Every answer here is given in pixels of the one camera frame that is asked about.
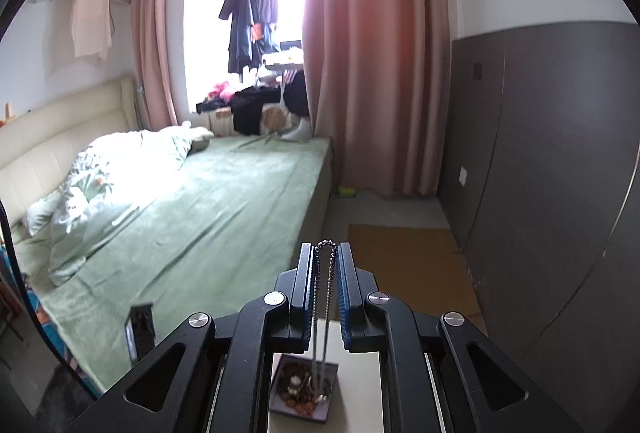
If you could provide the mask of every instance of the dark coat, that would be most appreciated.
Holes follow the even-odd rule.
[[[231,16],[229,39],[229,72],[242,73],[246,66],[258,68],[262,55],[279,52],[273,38],[273,25],[278,23],[278,0],[225,0],[220,20]],[[262,39],[252,42],[252,25],[262,25]]]

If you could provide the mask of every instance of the metal screw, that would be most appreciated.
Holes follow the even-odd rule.
[[[264,302],[267,305],[279,305],[283,301],[284,301],[284,294],[278,291],[270,292],[264,297]]]
[[[389,301],[389,296],[384,292],[372,292],[369,294],[369,301],[374,305],[384,305]]]
[[[465,318],[459,312],[449,312],[444,317],[447,325],[451,325],[452,327],[459,327],[462,323],[465,322]]]
[[[209,316],[204,314],[204,312],[196,312],[196,314],[189,316],[189,324],[193,328],[201,328],[207,323],[209,323]]]

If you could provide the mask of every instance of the pink curtain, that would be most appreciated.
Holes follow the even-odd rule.
[[[449,95],[447,0],[306,0],[305,77],[316,136],[343,185],[431,194]]]
[[[131,29],[151,129],[177,124],[166,54],[164,0],[131,0]]]

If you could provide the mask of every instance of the dark rug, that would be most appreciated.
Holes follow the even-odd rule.
[[[64,433],[94,403],[84,387],[63,366],[56,368],[36,412],[43,433]]]

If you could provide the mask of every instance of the beige towel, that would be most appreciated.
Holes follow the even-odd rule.
[[[107,59],[111,46],[109,0],[74,0],[71,35],[76,57],[97,54]]]

